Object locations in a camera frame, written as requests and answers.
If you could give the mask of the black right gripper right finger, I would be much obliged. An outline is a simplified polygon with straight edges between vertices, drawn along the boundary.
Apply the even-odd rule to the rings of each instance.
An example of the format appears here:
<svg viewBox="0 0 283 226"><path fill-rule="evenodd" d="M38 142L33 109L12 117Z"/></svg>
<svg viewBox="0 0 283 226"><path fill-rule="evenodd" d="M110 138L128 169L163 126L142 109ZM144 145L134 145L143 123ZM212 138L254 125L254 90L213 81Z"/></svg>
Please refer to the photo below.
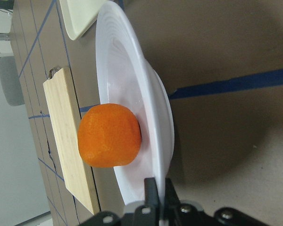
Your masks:
<svg viewBox="0 0 283 226"><path fill-rule="evenodd" d="M192 201L180 201L171 179L165 180L165 217L169 226L265 226L237 209L222 207L213 216Z"/></svg>

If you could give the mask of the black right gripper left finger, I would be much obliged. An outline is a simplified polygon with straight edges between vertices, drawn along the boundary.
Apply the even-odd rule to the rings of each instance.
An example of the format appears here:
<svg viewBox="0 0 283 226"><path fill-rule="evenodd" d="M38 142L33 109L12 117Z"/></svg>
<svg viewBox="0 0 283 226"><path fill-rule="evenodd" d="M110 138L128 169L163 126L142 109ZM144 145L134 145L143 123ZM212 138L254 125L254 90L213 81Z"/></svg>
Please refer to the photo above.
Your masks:
<svg viewBox="0 0 283 226"><path fill-rule="evenodd" d="M101 211L81 223L82 226L158 226L160 201L155 178L144 179L145 200L122 217L111 211Z"/></svg>

